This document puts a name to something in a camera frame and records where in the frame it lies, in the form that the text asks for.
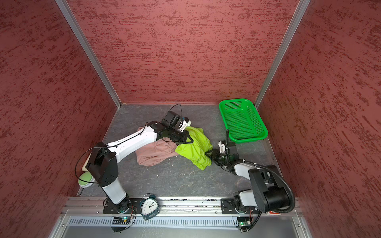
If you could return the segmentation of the lime green shorts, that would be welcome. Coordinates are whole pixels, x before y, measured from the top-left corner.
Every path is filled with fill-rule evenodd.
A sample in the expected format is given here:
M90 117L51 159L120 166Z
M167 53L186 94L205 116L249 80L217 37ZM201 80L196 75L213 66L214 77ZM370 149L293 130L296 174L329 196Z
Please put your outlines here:
M186 131L189 132L193 143L179 144L175 152L192 161L200 170L205 170L212 163L205 153L212 150L213 146L202 128L187 127Z

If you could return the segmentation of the pink shorts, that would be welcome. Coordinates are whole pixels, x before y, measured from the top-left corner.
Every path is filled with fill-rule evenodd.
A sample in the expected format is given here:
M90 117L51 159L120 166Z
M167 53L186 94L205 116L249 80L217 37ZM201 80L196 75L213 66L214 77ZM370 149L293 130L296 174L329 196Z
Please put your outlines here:
M146 167L158 165L170 157L178 156L175 151L177 147L169 138L156 140L135 151L137 163Z

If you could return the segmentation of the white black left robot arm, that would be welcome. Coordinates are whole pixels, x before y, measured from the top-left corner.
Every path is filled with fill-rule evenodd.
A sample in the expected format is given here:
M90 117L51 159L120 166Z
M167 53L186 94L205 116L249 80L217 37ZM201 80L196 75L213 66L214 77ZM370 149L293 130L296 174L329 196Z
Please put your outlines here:
M99 142L89 150L85 168L106 193L117 213L124 214L132 209L130 198L118 179L118 163L138 149L162 138L177 144L193 143L190 133L186 131L190 125L188 118L183 118L180 125L152 121L123 139L109 144Z

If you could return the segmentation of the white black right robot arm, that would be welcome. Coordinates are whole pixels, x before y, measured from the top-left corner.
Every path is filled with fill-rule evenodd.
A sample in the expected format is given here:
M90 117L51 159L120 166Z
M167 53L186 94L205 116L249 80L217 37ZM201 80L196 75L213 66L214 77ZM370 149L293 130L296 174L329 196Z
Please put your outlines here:
M250 181L250 189L234 195L233 204L238 212L244 213L252 207L262 213L289 213L295 208L295 195L275 165L260 165L228 151L220 153L218 149L205 155L223 170Z

